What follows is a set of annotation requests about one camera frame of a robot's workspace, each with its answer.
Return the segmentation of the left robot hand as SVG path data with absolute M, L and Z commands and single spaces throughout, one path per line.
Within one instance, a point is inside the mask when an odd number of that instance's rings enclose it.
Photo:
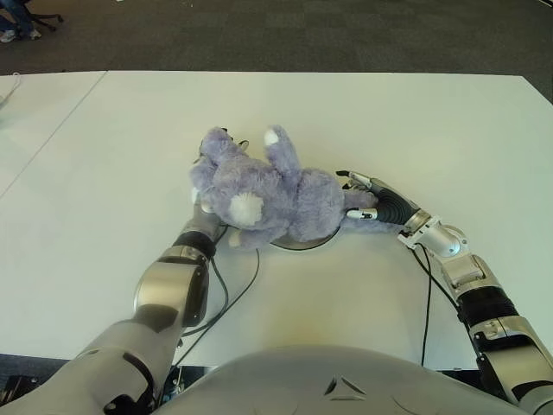
M 238 140 L 237 138 L 234 138 L 231 133 L 228 131 L 227 128 L 222 127 L 222 130 L 226 133 L 226 135 L 243 151 L 246 151 L 249 146 L 248 140 Z

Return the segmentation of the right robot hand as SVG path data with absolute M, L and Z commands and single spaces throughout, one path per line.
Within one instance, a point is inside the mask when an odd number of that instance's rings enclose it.
M 365 176 L 353 170 L 337 170 L 337 176 L 347 177 L 352 185 L 372 193 L 378 203 L 375 207 L 350 207 L 346 217 L 355 220 L 377 220 L 383 223 L 405 226 L 421 212 L 421 208 L 407 197 L 397 192 L 387 183 L 375 177 Z

